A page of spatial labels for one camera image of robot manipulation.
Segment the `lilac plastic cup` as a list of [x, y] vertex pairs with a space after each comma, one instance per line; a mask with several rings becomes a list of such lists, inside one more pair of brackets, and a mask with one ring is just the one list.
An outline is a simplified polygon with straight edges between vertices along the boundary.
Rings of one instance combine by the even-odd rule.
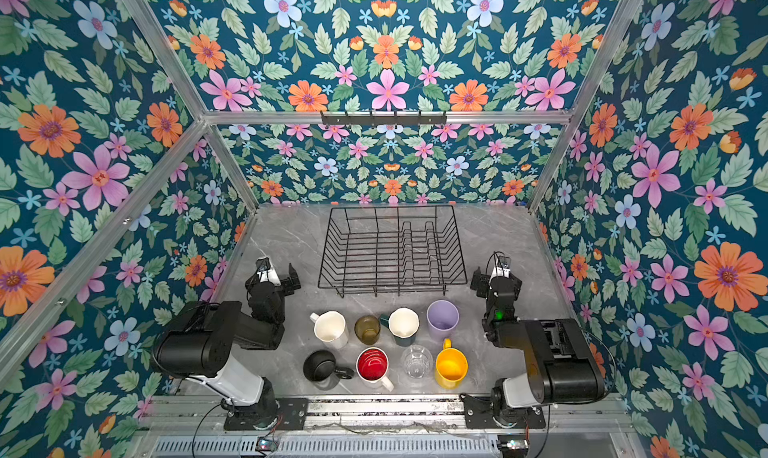
[[460, 312], [453, 302], [441, 299], [429, 305], [426, 318], [432, 338], [442, 341], [449, 338], [459, 324]]

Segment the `cream white mug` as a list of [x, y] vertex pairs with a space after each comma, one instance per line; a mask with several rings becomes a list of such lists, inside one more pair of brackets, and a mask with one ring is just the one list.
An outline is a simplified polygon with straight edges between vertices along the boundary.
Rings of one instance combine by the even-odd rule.
[[349, 331], [345, 317], [338, 311], [327, 311], [322, 314], [312, 313], [313, 332], [324, 346], [330, 349], [342, 349], [349, 340]]

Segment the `dark green mug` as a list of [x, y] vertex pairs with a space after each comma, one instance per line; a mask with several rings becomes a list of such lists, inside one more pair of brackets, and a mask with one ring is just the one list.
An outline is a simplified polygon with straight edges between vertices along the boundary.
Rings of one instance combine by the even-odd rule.
[[419, 316], [414, 310], [398, 308], [390, 314], [382, 314], [379, 322], [390, 331], [398, 346], [409, 347], [414, 344], [420, 326]]

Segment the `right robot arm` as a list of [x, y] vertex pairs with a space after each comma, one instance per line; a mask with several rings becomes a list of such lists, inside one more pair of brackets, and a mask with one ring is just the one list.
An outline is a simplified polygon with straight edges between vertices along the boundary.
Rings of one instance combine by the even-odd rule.
[[585, 405], [608, 394], [605, 372], [578, 323], [571, 318], [523, 319], [516, 314], [522, 281], [496, 268], [476, 269], [470, 289], [485, 300], [482, 327], [486, 339], [500, 349], [522, 353], [525, 368], [496, 381], [489, 411], [510, 426], [526, 409], [543, 405]]

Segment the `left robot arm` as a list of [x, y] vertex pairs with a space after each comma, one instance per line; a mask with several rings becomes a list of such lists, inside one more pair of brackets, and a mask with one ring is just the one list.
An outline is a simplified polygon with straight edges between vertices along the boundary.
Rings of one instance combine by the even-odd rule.
[[243, 312], [239, 301], [185, 305], [155, 345], [153, 367], [217, 393], [228, 413], [227, 429], [271, 427], [279, 419], [273, 385], [249, 371], [232, 355], [232, 349], [276, 350], [285, 332], [285, 298], [300, 288], [292, 265], [281, 277], [268, 257], [258, 259], [255, 272], [245, 282], [251, 312]]

